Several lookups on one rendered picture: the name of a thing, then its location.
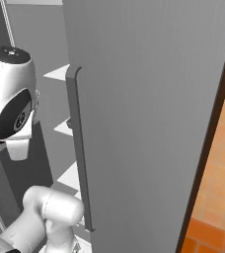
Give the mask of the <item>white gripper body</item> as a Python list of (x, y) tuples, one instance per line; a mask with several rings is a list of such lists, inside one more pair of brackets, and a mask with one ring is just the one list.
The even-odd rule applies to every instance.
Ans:
[(9, 156), (13, 161), (21, 161), (28, 158), (31, 138), (32, 135), (30, 133), (17, 133), (5, 140)]

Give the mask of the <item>white freezer rack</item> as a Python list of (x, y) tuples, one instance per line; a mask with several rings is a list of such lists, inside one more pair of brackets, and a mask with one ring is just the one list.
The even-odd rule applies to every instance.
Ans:
[(78, 253), (92, 253), (92, 244), (86, 240), (76, 236), (76, 240), (79, 243), (80, 250)]
[(68, 187), (71, 187), (77, 191), (80, 190), (79, 176), (77, 162), (74, 162), (58, 179), (59, 183), (62, 183)]
[(58, 126), (56, 126), (54, 128), (54, 130), (57, 131), (57, 132), (64, 133), (64, 134), (72, 136), (73, 135), (72, 128), (68, 126), (67, 122), (68, 122), (68, 119), (66, 119), (65, 121), (63, 121)]
[(52, 71), (44, 74), (44, 77), (64, 81), (68, 67), (69, 67), (69, 64), (59, 67), (55, 70), (52, 70)]

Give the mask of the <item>grey freezer door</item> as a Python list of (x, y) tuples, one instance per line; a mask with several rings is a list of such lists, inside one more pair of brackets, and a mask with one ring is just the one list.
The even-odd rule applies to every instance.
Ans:
[(93, 253), (178, 253), (223, 101), (225, 0), (62, 0)]

